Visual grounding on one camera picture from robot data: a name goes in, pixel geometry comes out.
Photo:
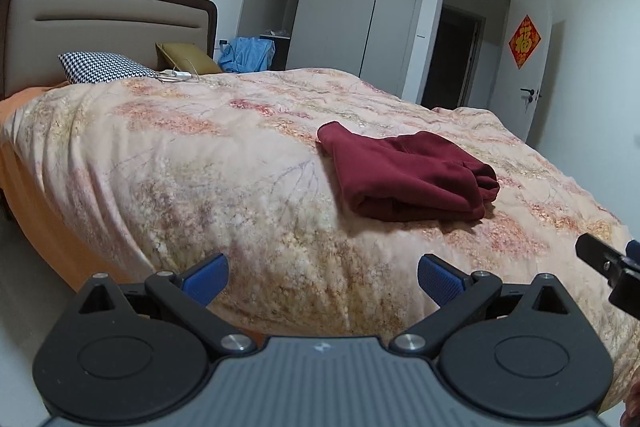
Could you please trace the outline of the red fu door decoration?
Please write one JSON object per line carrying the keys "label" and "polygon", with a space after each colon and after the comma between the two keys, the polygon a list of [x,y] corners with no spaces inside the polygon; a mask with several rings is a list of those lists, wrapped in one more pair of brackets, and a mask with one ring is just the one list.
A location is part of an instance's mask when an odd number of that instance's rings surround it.
{"label": "red fu door decoration", "polygon": [[508,46],[518,69],[521,69],[541,42],[541,35],[534,22],[525,15],[509,40]]}

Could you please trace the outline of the padded bed headboard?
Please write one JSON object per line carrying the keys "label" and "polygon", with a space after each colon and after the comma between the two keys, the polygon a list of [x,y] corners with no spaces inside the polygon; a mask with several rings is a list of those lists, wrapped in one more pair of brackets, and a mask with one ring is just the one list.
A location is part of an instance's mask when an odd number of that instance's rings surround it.
{"label": "padded bed headboard", "polygon": [[65,52],[113,52],[149,68],[158,42],[212,54],[217,20],[210,0],[1,0],[1,96],[62,82]]}

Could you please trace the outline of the blue clothes pile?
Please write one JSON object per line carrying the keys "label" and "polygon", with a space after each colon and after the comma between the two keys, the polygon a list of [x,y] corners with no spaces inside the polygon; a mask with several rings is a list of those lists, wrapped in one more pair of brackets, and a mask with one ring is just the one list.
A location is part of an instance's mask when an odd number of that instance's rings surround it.
{"label": "blue clothes pile", "polygon": [[265,72],[271,66],[276,45],[258,37],[236,37],[221,51],[218,65],[224,72]]}

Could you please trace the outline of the olive green pillow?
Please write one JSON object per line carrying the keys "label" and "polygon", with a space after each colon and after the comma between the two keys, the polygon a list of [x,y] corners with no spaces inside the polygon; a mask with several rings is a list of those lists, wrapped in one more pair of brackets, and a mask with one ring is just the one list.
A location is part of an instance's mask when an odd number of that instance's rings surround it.
{"label": "olive green pillow", "polygon": [[193,43],[155,43],[159,69],[175,69],[196,75],[221,74],[222,69]]}

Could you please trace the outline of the white room door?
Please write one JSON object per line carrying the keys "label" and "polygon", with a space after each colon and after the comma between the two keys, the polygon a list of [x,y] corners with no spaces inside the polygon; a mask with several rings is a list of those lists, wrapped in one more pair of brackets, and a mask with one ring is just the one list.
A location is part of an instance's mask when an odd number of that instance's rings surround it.
{"label": "white room door", "polygon": [[489,110],[527,140],[536,112],[552,28],[550,0],[513,0]]}

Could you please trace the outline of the grey built-in wardrobe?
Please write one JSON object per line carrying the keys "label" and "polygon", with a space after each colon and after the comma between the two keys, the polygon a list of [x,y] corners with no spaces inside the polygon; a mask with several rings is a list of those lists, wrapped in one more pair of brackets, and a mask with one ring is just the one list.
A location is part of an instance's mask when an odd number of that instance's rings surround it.
{"label": "grey built-in wardrobe", "polygon": [[243,0],[236,33],[276,40],[286,69],[339,69],[401,95],[421,2]]}

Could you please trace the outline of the floral peach quilt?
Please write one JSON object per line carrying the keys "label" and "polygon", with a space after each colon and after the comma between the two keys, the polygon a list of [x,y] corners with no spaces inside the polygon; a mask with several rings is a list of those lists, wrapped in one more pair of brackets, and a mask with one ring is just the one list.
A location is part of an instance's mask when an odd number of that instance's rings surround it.
{"label": "floral peach quilt", "polygon": [[[623,248],[628,229],[493,113],[429,110],[335,69],[151,79],[160,90],[149,120],[129,127],[152,150],[145,222],[171,261],[155,271],[225,254],[231,281],[213,311],[232,325],[390,340],[435,310],[416,283],[419,258],[433,253],[510,283],[555,274],[613,359],[605,405],[638,381],[639,324],[608,302],[605,280],[574,251],[584,233]],[[375,138],[440,135],[494,168],[498,196],[472,225],[361,218],[342,201],[317,140],[331,121]]]}

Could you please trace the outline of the dark red long-sleeve shirt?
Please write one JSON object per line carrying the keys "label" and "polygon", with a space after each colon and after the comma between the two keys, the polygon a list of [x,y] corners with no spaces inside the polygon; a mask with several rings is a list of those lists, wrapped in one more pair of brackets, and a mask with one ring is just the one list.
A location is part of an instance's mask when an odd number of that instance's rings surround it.
{"label": "dark red long-sleeve shirt", "polygon": [[346,205],[361,217],[473,222],[500,191],[494,168],[431,132],[374,139],[332,121],[317,136]]}

